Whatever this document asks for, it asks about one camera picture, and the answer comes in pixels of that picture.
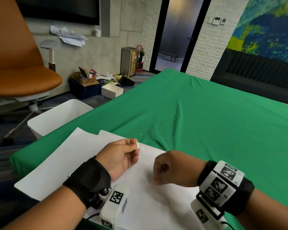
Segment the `black wrist strap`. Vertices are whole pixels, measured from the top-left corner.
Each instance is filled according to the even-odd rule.
[[[215,166],[217,165],[217,162],[214,161],[208,161],[206,163],[206,166],[202,173],[200,174],[197,184],[200,186],[204,180],[208,177],[208,175],[213,171]],[[234,189],[236,189],[235,193],[230,197],[229,200],[227,200],[224,205],[220,208],[215,205],[215,207],[220,211],[226,211],[234,216],[237,216],[246,206],[248,200],[250,199],[250,196],[255,189],[255,186],[253,183],[246,179],[245,177],[242,179],[239,187],[233,184],[228,179],[225,179],[227,183],[229,183]],[[213,202],[207,195],[204,194],[204,192],[201,192],[202,197],[207,200],[210,204]]]
[[[83,162],[63,183],[79,197],[86,208],[96,203],[100,191],[111,187],[110,174],[95,157]]]

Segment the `dark blue box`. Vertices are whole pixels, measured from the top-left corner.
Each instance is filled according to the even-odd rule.
[[[93,97],[96,95],[101,94],[101,80],[97,80],[99,84],[96,85],[89,85],[89,86],[83,86],[79,82],[77,82],[74,78],[69,77],[68,83],[69,83],[69,89],[70,92],[79,98],[80,100],[87,99],[89,97]]]

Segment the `stainless steel trash can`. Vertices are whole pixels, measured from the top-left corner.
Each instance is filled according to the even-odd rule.
[[[133,76],[137,71],[139,49],[134,47],[122,48],[121,74]]]

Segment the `green tablecloth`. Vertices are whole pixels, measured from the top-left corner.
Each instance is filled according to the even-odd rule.
[[[204,160],[224,160],[288,207],[286,104],[166,69],[19,150],[11,157],[14,170],[27,175],[76,127],[137,138]],[[230,214],[225,217],[242,229]]]

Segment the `television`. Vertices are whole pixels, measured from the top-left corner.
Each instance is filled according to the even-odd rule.
[[[24,17],[99,25],[99,0],[16,0]]]

